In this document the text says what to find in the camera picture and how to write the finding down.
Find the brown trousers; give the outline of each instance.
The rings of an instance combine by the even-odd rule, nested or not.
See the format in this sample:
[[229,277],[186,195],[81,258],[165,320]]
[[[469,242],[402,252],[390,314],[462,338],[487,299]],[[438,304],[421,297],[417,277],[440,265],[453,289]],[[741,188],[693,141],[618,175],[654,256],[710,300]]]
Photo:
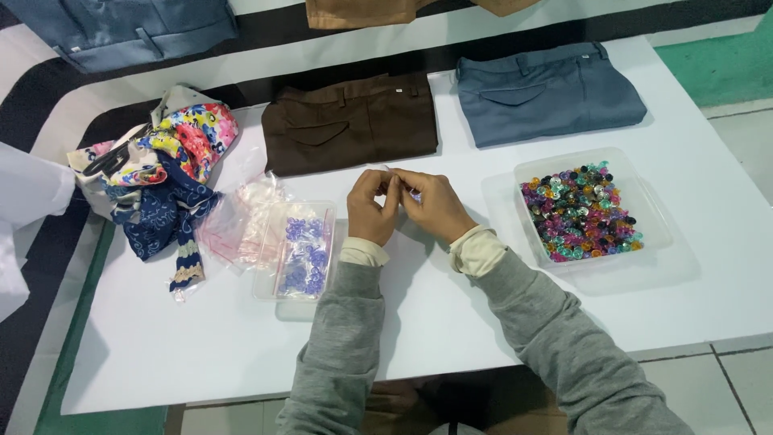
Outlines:
[[[429,381],[443,382],[440,379]],[[376,382],[367,399],[363,435],[426,435],[446,421],[417,393],[417,380]],[[483,432],[488,435],[567,435],[556,396],[524,367],[498,369],[489,380]]]
[[[416,19],[416,11],[436,0],[306,0],[308,26],[312,29],[358,29],[404,24]],[[506,16],[539,0],[472,0],[497,16]]]
[[378,76],[317,91],[287,88],[263,112],[266,170],[278,176],[432,154],[438,147],[426,74]]

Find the person's left hand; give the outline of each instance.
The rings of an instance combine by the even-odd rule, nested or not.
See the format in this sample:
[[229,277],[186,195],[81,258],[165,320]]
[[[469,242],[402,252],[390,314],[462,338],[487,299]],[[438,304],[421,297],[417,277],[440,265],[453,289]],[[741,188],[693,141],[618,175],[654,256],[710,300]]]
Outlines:
[[[400,205],[399,181],[397,175],[381,170],[366,170],[359,176],[346,197],[349,237],[364,238],[381,247],[387,244],[394,232]],[[373,200],[382,194],[386,194],[383,207]]]

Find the white cloth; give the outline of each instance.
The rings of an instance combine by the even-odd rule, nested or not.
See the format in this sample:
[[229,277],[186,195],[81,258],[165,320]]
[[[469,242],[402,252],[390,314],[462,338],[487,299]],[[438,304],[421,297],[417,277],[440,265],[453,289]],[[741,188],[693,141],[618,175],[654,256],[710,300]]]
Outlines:
[[0,142],[0,322],[27,301],[13,246],[13,231],[47,214],[62,214],[75,189],[66,166],[48,162]]

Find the hand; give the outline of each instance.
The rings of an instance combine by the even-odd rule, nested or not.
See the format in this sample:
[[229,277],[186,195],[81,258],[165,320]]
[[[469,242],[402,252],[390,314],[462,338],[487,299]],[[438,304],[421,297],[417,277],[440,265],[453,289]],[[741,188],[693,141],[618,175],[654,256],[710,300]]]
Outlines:
[[[386,201],[381,207],[373,198],[385,192]],[[364,238],[383,247],[394,232],[399,205],[400,179],[385,171],[366,170],[346,197],[349,237]]]
[[406,170],[392,169],[409,188],[421,192],[421,202],[409,194],[406,187],[400,188],[400,203],[408,217],[426,232],[439,237],[449,245],[478,226],[472,220],[465,206],[456,196],[454,188],[445,175],[430,175]]

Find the beige cuff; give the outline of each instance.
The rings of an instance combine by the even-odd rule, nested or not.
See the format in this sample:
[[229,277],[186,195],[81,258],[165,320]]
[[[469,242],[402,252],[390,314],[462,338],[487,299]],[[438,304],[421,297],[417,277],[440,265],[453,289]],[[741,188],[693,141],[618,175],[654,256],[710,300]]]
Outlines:
[[343,241],[339,261],[380,267],[389,261],[389,256],[382,247],[370,240],[347,237]]
[[483,276],[505,256],[507,246],[496,237],[496,231],[478,225],[451,243],[451,268],[470,276]]

